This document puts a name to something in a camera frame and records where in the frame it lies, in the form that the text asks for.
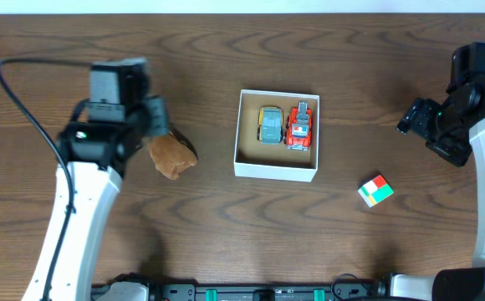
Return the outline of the red toy fire truck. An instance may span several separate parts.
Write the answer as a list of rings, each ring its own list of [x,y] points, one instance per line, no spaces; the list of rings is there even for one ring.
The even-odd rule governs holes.
[[[307,151],[312,139],[312,111],[306,100],[300,100],[287,118],[285,145],[287,149]]]

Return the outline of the grey yellow toy car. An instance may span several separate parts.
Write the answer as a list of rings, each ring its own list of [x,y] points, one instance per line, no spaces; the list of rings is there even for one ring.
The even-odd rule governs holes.
[[[258,140],[262,144],[277,145],[283,140],[283,110],[264,106],[258,114]]]

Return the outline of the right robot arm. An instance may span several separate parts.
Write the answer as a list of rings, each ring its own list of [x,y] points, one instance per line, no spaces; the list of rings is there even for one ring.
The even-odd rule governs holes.
[[[444,269],[433,277],[396,274],[386,289],[397,300],[485,300],[485,43],[452,54],[447,98],[417,98],[396,128],[413,132],[454,166],[473,158],[477,173],[477,238],[470,268]]]

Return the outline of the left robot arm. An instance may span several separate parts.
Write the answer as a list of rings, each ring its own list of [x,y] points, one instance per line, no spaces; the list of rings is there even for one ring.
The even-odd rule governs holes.
[[[88,300],[105,224],[127,161],[146,138],[169,131],[166,102],[149,94],[144,58],[96,62],[89,98],[74,108],[56,146],[54,208],[26,300]]]

